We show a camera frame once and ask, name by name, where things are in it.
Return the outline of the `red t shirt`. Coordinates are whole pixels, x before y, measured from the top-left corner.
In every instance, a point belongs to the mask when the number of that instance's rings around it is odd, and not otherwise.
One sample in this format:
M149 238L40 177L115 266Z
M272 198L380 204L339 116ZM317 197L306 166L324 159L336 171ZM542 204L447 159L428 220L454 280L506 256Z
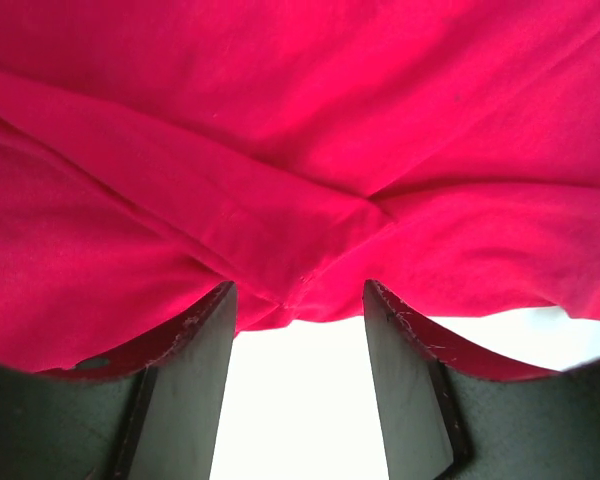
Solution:
M0 364L368 279L600 320L600 1L0 1Z

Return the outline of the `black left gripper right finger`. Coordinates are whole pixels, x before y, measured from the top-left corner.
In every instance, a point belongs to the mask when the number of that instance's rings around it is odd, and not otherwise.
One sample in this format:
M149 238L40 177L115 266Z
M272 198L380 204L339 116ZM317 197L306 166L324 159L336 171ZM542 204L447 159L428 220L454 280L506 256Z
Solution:
M455 334L375 280L364 321L392 479L600 479L600 359L564 372Z

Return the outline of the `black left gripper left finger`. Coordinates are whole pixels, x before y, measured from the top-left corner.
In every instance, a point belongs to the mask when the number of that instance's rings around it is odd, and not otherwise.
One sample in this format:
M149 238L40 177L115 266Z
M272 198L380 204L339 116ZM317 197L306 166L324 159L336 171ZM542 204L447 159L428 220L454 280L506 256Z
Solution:
M0 479L206 479L237 289L69 370L0 365Z

